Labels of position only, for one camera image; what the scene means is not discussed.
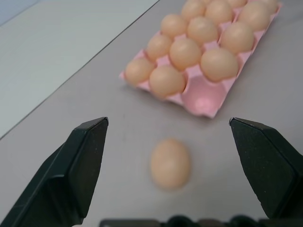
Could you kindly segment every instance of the pink egg carton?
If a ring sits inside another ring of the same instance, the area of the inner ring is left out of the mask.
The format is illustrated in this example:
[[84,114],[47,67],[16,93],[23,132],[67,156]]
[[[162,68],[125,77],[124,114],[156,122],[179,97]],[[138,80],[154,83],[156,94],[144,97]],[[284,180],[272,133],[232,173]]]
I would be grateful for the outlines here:
[[[282,7],[282,4],[279,4],[277,12],[273,15],[271,15],[270,18],[270,24],[273,21],[273,19],[278,15],[280,9]],[[222,33],[228,26],[230,26],[232,23],[237,21],[237,18],[241,12],[242,8],[233,9],[234,12],[234,19],[232,22],[224,23],[219,25],[219,31]],[[214,118],[217,114],[218,110],[221,108],[224,100],[226,99],[226,96],[231,89],[232,85],[234,84],[235,80],[239,77],[244,64],[247,62],[248,58],[252,55],[252,53],[255,51],[260,39],[265,34],[267,29],[263,31],[258,31],[254,33],[255,42],[253,49],[249,52],[242,52],[237,55],[237,60],[240,66],[238,75],[234,78],[225,79],[220,82],[211,82],[200,69],[200,65],[197,64],[193,67],[187,68],[183,74],[187,78],[187,85],[185,90],[182,93],[177,93],[173,96],[166,97],[165,100],[174,102],[178,105],[183,106],[188,112],[190,112],[193,115],[196,116],[206,116],[209,118]],[[176,39],[182,39],[186,38],[186,34],[180,35],[178,37],[175,37]],[[213,48],[219,48],[220,47],[220,39],[218,42],[211,42],[204,44],[201,49],[203,51],[210,50]],[[137,55],[134,57],[134,59],[138,58],[146,58],[148,59],[148,56],[144,49],[140,50]],[[162,66],[162,65],[171,65],[172,63],[169,59],[169,56],[166,55],[164,57],[161,57],[156,60],[156,65]],[[124,72],[121,72],[120,78],[125,79]],[[143,83],[140,83],[138,88],[151,92],[149,82],[145,81]]]

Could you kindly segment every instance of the egg tray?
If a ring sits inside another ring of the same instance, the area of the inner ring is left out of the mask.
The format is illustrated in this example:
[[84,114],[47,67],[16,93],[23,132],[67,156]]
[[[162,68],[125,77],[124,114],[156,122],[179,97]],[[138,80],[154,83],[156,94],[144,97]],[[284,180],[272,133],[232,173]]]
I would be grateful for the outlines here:
[[[272,23],[273,19],[278,15],[282,5],[278,5],[278,9],[275,14],[271,15],[270,17],[270,24]],[[227,22],[219,25],[219,32],[222,34],[222,32],[230,26],[232,23],[237,21],[237,18],[242,11],[243,7],[233,9],[234,17],[232,22]],[[196,116],[206,116],[209,118],[214,118],[218,112],[218,110],[221,108],[224,100],[226,99],[226,96],[231,89],[232,85],[234,84],[235,80],[239,77],[245,63],[247,62],[248,58],[252,55],[252,53],[255,51],[260,39],[265,34],[267,29],[254,32],[254,45],[251,51],[249,52],[242,52],[239,53],[237,57],[237,61],[239,63],[239,72],[236,77],[231,79],[224,79],[220,82],[212,82],[207,77],[204,76],[203,72],[200,69],[200,65],[197,64],[193,67],[186,68],[185,71],[183,71],[183,75],[187,79],[187,84],[185,87],[185,90],[182,93],[177,93],[172,96],[168,96],[164,99],[164,101],[171,101],[173,103],[176,103],[178,105],[183,106],[189,113],[196,115]],[[186,38],[187,35],[183,34],[180,36],[175,37],[175,40],[177,39],[183,39]],[[219,48],[220,45],[220,39],[218,42],[210,42],[206,43],[200,48],[202,51],[210,50],[213,48]],[[137,55],[134,57],[134,59],[138,58],[146,58],[148,59],[148,56],[144,49],[140,50]],[[158,58],[156,60],[156,67],[162,66],[162,65],[172,65],[169,56],[166,55],[164,57]],[[124,71],[121,72],[120,78],[125,80],[125,73]],[[143,83],[140,83],[137,85],[138,88],[151,92],[149,81],[145,81]]]

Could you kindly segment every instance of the gray table surface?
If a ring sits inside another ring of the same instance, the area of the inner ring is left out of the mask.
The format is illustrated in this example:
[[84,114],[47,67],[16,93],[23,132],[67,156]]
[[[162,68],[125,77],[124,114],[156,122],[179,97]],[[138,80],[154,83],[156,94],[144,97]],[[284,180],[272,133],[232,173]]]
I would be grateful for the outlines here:
[[[0,221],[71,130],[101,116],[109,117],[109,128],[83,226],[96,227],[103,218],[167,220],[175,214],[265,217],[241,168],[228,120],[236,116],[265,123],[298,150],[303,147],[303,1],[284,2],[213,120],[157,101],[118,78],[161,19],[179,12],[183,2],[157,3],[0,141]],[[166,137],[184,141],[193,160],[190,182],[177,192],[159,190],[148,172],[151,151]]]

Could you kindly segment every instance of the table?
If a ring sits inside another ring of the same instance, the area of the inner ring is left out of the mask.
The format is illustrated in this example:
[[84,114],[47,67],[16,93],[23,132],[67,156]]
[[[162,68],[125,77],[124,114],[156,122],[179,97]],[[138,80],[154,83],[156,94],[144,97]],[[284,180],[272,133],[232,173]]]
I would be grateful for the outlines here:
[[1,0],[0,26],[36,4],[39,0]]
[[156,2],[45,0],[0,26],[0,139]]
[[[228,220],[235,214],[265,217],[243,173],[230,117],[275,127],[303,147],[303,2],[287,0],[215,119],[194,117],[118,78],[128,61],[178,12],[183,0],[161,0],[76,73],[0,141],[0,220],[42,162],[84,121],[109,117],[100,177],[83,226],[103,218],[156,218],[184,214]],[[193,173],[177,192],[151,182],[148,161],[157,142],[184,141]]]

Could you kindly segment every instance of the brown egg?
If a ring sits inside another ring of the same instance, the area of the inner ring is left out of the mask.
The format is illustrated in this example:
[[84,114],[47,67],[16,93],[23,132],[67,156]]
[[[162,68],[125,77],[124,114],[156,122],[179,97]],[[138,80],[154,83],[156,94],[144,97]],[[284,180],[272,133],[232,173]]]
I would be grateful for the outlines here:
[[186,86],[185,77],[170,65],[163,65],[152,71],[149,84],[152,93],[165,99],[168,96],[184,91]]
[[178,140],[160,142],[150,160],[153,181],[162,189],[176,190],[190,177],[191,161],[188,149]]
[[172,40],[166,35],[155,35],[147,44],[146,53],[152,60],[156,61],[169,53]]
[[206,4],[201,0],[188,0],[185,2],[181,16],[186,20],[190,21],[191,19],[203,16],[205,13]]
[[169,50],[172,64],[180,71],[199,63],[201,49],[192,39],[179,39],[173,42]]
[[277,0],[261,0],[264,3],[267,4],[267,7],[271,14],[276,13],[276,10],[278,9],[278,1]]
[[180,15],[169,14],[161,22],[161,32],[171,39],[186,33],[187,22]]
[[246,5],[247,0],[227,0],[232,8],[239,8]]
[[205,4],[210,3],[212,0],[201,0],[202,2],[204,2]]
[[216,25],[232,21],[232,7],[226,0],[213,0],[206,7],[205,17],[211,19]]
[[236,57],[228,50],[215,48],[202,55],[201,70],[210,81],[219,82],[236,77],[239,65]]
[[211,19],[196,17],[189,22],[187,36],[201,46],[204,43],[217,41],[219,31]]
[[132,60],[125,69],[125,79],[130,85],[135,87],[139,83],[148,80],[154,68],[155,65],[146,58]]
[[270,12],[264,2],[252,1],[244,6],[238,21],[250,25],[254,31],[265,30],[270,23]]
[[222,33],[220,46],[234,54],[251,51],[253,45],[254,32],[243,22],[233,23]]

